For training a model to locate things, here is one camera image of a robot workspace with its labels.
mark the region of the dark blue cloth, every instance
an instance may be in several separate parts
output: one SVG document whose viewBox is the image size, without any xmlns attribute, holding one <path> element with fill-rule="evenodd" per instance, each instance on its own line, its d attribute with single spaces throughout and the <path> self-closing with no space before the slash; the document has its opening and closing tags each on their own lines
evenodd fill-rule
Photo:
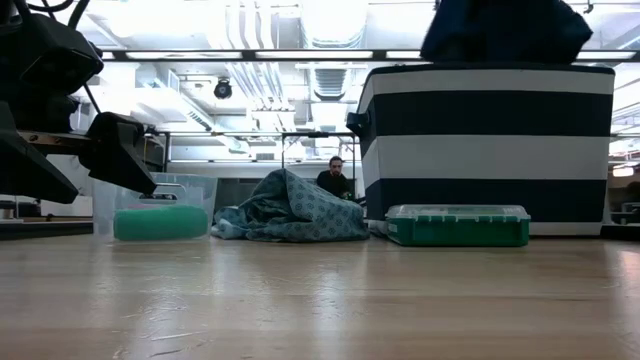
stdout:
<svg viewBox="0 0 640 360">
<path fill-rule="evenodd" d="M 443 0 L 421 56 L 433 62 L 571 64 L 592 34 L 561 0 Z"/>
</svg>

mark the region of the blue patterned blanket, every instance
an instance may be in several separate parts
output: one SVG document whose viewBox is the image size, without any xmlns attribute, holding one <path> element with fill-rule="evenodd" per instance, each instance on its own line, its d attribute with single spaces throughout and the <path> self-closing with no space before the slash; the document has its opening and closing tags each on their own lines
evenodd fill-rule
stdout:
<svg viewBox="0 0 640 360">
<path fill-rule="evenodd" d="M 363 215 L 357 204 L 282 169 L 264 178 L 239 207 L 219 210 L 212 234 L 262 241 L 364 240 L 369 232 Z"/>
</svg>

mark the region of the fluorescent light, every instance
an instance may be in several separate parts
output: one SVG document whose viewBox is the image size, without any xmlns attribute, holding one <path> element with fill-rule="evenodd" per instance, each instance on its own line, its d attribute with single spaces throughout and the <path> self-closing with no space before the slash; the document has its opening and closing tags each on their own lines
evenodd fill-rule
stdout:
<svg viewBox="0 0 640 360">
<path fill-rule="evenodd" d="M 191 136 L 211 136 L 210 132 L 172 132 L 171 136 L 175 137 L 191 137 Z"/>
<path fill-rule="evenodd" d="M 217 163 L 226 163 L 226 164 L 253 162 L 253 160 L 251 159 L 220 159 L 220 160 L 213 160 L 213 161 Z"/>
<path fill-rule="evenodd" d="M 616 138 L 621 138 L 621 137 L 624 137 L 624 138 L 640 138 L 640 133 L 631 132 L 631 130 L 635 130 L 635 128 L 634 129 L 628 129 L 628 130 L 622 130 L 622 131 L 617 132 L 615 134 L 611 134 L 611 137 L 616 137 Z"/>
<path fill-rule="evenodd" d="M 213 2 L 209 1 L 133 0 L 111 3 L 115 4 L 97 5 L 98 10 L 94 9 L 93 13 L 106 16 L 105 25 L 121 38 L 143 34 L 186 37 L 207 31 L 211 22 L 215 22 L 210 14 L 216 10 L 212 9 Z"/>
<path fill-rule="evenodd" d="M 420 51 L 387 51 L 387 59 L 421 59 Z"/>
<path fill-rule="evenodd" d="M 209 160 L 170 160 L 169 162 L 172 163 L 190 163 L 190 164 L 195 164 L 195 163 L 208 163 Z"/>
<path fill-rule="evenodd" d="M 202 59 L 242 59 L 239 51 L 127 51 L 127 56 L 136 60 L 176 59 L 176 60 L 202 60 Z"/>
<path fill-rule="evenodd" d="M 631 59 L 636 54 L 635 51 L 581 51 L 578 60 L 624 60 Z"/>
<path fill-rule="evenodd" d="M 258 59 L 371 59 L 373 51 L 367 50 L 283 50 L 258 51 Z"/>
<path fill-rule="evenodd" d="M 298 70 L 317 70 L 317 69 L 329 69 L 329 70 L 350 70 L 350 69 L 368 69 L 369 66 L 364 63 L 302 63 L 296 64 L 295 68 Z"/>
<path fill-rule="evenodd" d="M 614 177 L 628 177 L 628 176 L 633 176 L 634 173 L 635 173 L 635 170 L 633 170 L 632 167 L 623 167 L 623 168 L 613 169 Z"/>
</svg>

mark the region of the metal frame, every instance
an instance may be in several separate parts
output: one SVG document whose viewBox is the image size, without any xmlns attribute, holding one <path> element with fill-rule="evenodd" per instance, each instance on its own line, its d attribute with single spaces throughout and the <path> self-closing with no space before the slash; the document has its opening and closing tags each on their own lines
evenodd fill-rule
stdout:
<svg viewBox="0 0 640 360">
<path fill-rule="evenodd" d="M 56 154 L 75 155 L 78 153 L 77 149 L 91 145 L 91 139 L 79 134 L 43 133 L 24 130 L 18 130 L 18 134 L 29 144 L 40 148 L 52 149 L 51 152 Z"/>
<path fill-rule="evenodd" d="M 165 132 L 162 133 L 165 136 L 165 152 L 164 152 L 164 168 L 165 168 L 165 172 L 167 171 L 167 167 L 168 164 L 171 162 L 171 135 L 172 133 L 170 132 Z M 255 137 L 263 137 L 263 136 L 273 136 L 273 137 L 280 137 L 280 141 L 282 144 L 282 159 L 281 159 L 281 165 L 282 168 L 284 169 L 285 166 L 285 160 L 284 160 L 284 155 L 285 155 L 285 139 L 288 137 L 308 137 L 310 139 L 317 139 L 317 138 L 329 138 L 329 137 L 350 137 L 352 142 L 352 146 L 353 146 L 353 180 L 355 181 L 356 179 L 356 134 L 351 133 L 351 132 L 319 132 L 319 131 L 311 131 L 311 132 L 282 132 L 282 133 L 268 133 L 267 134 L 261 134 L 260 132 L 254 132 L 254 133 L 247 133 L 247 132 L 202 132 L 201 135 L 197 134 L 197 135 L 190 135 L 190 136 L 185 136 L 185 137 L 208 137 L 208 136 L 242 136 L 242 137 L 248 137 L 248 134 L 253 134 L 253 136 Z M 207 162 L 211 162 L 211 163 L 215 163 L 215 160 L 206 160 Z M 259 160 L 251 160 L 251 162 L 260 162 Z"/>
<path fill-rule="evenodd" d="M 640 51 L 583 50 L 576 63 L 640 62 Z M 419 49 L 199 49 L 104 51 L 105 62 L 424 62 Z"/>
<path fill-rule="evenodd" d="M 169 172 L 169 161 L 171 160 L 171 133 L 166 132 L 164 135 L 164 161 L 162 163 L 162 171 Z"/>
</svg>

